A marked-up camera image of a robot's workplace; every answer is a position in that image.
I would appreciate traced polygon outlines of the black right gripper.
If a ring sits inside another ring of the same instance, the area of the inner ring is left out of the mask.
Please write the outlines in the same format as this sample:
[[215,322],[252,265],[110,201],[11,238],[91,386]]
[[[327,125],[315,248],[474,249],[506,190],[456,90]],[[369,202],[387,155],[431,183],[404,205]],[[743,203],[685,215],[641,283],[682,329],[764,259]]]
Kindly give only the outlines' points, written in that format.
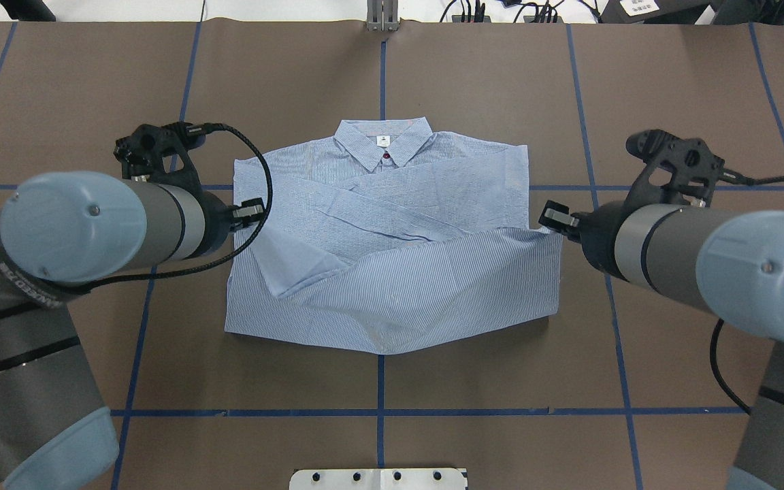
[[564,236],[576,233],[586,261],[595,270],[625,278],[616,260],[615,242],[626,218],[623,201],[611,201],[591,213],[571,214],[566,205],[548,199],[538,217],[538,224]]

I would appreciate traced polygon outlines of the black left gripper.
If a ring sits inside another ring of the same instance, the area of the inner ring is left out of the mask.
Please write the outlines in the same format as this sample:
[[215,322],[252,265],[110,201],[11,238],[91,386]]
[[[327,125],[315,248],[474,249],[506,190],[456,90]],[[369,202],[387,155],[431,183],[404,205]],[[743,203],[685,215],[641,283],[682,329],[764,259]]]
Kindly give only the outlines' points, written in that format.
[[201,240],[193,253],[188,255],[189,259],[216,252],[226,242],[231,231],[240,231],[265,219],[265,204],[260,197],[227,205],[214,193],[203,191],[198,204],[205,224]]

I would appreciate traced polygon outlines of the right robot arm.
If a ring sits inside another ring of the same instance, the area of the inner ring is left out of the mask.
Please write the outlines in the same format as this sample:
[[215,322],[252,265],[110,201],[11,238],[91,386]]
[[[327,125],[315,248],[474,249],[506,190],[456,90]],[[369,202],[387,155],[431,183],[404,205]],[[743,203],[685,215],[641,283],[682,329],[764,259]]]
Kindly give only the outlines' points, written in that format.
[[784,489],[784,211],[614,201],[572,213],[548,201],[539,223],[595,269],[774,342],[727,488]]

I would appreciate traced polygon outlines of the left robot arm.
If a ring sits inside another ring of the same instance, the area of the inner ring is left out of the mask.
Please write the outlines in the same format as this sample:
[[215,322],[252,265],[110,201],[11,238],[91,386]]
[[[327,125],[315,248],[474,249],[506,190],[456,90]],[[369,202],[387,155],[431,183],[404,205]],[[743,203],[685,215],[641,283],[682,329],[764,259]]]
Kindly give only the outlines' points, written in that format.
[[103,285],[159,281],[137,273],[214,252],[230,233],[258,235],[265,192],[227,206],[201,187],[54,171],[0,208],[0,485],[78,489],[120,454],[68,304]]

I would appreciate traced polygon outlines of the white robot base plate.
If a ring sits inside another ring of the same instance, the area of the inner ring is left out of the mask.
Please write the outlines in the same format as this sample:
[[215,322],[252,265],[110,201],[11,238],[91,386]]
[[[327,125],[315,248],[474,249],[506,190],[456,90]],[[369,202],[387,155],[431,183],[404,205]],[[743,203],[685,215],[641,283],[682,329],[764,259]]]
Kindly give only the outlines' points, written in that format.
[[289,489],[469,489],[466,469],[349,468],[298,470]]

